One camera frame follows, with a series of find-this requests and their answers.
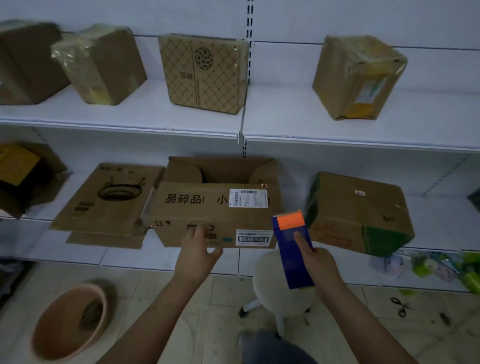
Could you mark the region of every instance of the hand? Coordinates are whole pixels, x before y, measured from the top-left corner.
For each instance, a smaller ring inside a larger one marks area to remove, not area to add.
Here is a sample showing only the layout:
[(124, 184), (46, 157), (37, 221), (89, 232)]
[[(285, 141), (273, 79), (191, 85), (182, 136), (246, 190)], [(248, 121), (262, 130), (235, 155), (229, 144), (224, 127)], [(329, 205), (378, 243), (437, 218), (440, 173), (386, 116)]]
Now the hand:
[(320, 298), (329, 290), (345, 287), (345, 283), (338, 272), (335, 259), (324, 248), (315, 248), (313, 251), (305, 238), (298, 231), (293, 235), (300, 248), (303, 262), (317, 287)]
[(190, 228), (182, 239), (173, 277), (198, 288), (208, 277), (222, 253), (223, 248), (221, 247), (215, 248), (211, 253), (207, 252), (205, 226), (199, 225), (196, 229)]

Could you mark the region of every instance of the gray pants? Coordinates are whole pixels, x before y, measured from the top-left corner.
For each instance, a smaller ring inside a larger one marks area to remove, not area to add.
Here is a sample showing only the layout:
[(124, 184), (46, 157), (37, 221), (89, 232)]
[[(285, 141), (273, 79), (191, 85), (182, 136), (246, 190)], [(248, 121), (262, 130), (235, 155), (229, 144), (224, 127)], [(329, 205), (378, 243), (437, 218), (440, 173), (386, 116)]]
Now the gray pants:
[(243, 364), (317, 364), (303, 349), (259, 331), (242, 343)]

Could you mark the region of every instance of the stool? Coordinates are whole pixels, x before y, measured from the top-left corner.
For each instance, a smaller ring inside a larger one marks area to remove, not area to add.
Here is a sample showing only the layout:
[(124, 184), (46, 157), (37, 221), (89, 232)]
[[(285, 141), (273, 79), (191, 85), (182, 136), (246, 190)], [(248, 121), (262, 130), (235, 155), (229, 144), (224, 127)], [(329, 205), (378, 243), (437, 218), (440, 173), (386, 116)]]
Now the stool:
[(257, 299), (244, 305), (239, 316), (244, 318), (249, 311), (262, 305), (275, 314), (279, 337), (285, 336), (283, 318), (308, 312), (315, 298), (315, 287), (299, 290), (288, 288), (279, 250), (272, 250), (257, 261), (253, 272), (253, 289)]

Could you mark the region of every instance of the stool seat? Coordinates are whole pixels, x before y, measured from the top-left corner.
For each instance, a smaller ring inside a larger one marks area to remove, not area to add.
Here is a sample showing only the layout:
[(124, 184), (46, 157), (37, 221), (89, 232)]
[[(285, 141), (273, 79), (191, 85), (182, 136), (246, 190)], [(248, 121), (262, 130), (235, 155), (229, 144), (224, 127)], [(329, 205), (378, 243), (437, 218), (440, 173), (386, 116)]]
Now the stool seat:
[(279, 250), (264, 254), (255, 265), (253, 289), (260, 303), (270, 312), (290, 317), (305, 312), (315, 298), (315, 287), (291, 290)]

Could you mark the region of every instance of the stool leg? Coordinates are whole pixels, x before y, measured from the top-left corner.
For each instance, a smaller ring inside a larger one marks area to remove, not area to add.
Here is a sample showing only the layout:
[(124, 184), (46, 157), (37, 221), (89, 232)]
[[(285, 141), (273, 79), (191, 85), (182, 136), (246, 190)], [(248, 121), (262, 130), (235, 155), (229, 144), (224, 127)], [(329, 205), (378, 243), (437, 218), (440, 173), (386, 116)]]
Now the stool leg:
[(239, 316), (241, 318), (244, 318), (247, 316), (248, 312), (253, 310), (254, 308), (257, 308), (257, 307), (260, 307), (262, 304), (260, 303), (259, 300), (255, 300), (255, 301), (252, 301), (250, 303), (247, 303), (246, 305), (244, 305), (241, 309), (240, 309), (240, 312), (239, 312)]
[(285, 337), (285, 327), (283, 326), (283, 317), (279, 315), (275, 315), (276, 319), (276, 329), (277, 329), (277, 334), (279, 337), (284, 338)]

